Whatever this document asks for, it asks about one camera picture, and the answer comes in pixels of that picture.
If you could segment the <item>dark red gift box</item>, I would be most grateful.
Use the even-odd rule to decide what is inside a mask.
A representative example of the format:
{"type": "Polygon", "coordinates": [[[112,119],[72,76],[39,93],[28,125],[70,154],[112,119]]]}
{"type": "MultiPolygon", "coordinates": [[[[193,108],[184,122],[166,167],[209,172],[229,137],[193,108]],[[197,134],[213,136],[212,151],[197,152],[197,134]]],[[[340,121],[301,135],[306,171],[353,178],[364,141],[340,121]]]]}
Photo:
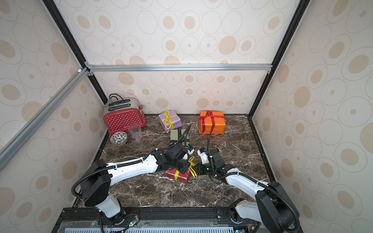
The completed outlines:
{"type": "Polygon", "coordinates": [[[166,174],[166,177],[171,180],[178,181],[184,184],[189,183],[189,178],[190,178],[189,170],[187,170],[185,173],[181,173],[177,169],[169,169],[166,171],[165,174],[166,174]]]}

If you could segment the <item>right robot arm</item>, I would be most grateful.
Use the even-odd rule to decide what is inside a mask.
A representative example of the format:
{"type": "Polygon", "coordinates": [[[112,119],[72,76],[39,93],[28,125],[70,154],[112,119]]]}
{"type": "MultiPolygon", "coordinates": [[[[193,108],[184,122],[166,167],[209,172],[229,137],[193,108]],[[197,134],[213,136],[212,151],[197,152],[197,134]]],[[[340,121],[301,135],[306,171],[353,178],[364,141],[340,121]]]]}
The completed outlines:
{"type": "Polygon", "coordinates": [[[250,219],[255,222],[255,229],[264,224],[271,233],[302,231],[299,211],[280,183],[262,182],[226,164],[220,156],[220,151],[211,148],[209,137],[207,147],[199,149],[198,155],[202,161],[200,175],[209,175],[213,181],[234,186],[253,199],[252,202],[238,199],[230,205],[229,213],[234,223],[250,219]]]}

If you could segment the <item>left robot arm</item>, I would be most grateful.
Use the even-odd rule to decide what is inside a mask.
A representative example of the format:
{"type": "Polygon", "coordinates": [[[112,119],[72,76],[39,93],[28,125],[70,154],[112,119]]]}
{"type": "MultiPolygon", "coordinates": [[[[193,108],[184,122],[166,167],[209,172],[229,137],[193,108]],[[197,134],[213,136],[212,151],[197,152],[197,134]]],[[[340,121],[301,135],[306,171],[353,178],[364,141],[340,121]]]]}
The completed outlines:
{"type": "Polygon", "coordinates": [[[107,218],[124,217],[119,201],[110,194],[111,186],[126,179],[148,173],[176,170],[184,174],[191,166],[193,148],[181,141],[187,139],[190,126],[173,144],[153,149],[144,157],[118,163],[94,162],[87,172],[73,184],[71,193],[82,199],[86,207],[95,207],[107,218]]]}

